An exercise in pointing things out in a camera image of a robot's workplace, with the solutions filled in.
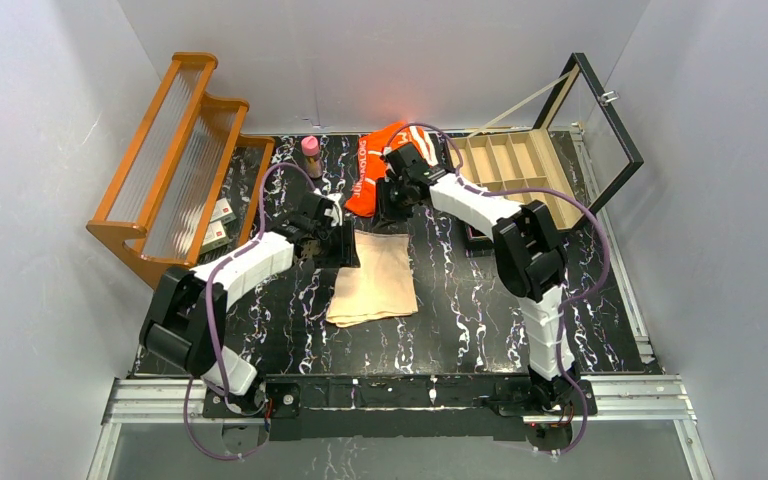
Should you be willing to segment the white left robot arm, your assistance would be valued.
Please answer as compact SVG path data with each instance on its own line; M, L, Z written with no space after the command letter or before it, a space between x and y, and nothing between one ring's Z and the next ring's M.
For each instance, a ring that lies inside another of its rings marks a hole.
M228 310L258 285L305 262L317 269L359 267L354 227L340 195L308 192L297 209L232 252L197 267L168 268L139 343L222 395L242 397L258 372L224 342Z

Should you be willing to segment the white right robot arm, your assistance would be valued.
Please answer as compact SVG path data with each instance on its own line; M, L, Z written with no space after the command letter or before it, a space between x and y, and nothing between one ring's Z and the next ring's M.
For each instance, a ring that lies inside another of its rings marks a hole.
M548 207L509 200L429 164L411 143L386 148L376 182L374 228L410 219L426 205L466 223L491 240L497 275L517 298L530 337L529 372L546 381L569 373L574 357L561 333L560 303L567 266Z

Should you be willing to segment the beige boxer underwear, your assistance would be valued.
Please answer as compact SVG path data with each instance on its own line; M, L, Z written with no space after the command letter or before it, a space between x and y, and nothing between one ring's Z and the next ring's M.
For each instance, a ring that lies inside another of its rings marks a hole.
M357 231L355 242L360 266L339 270L326 321L347 328L417 313L409 236Z

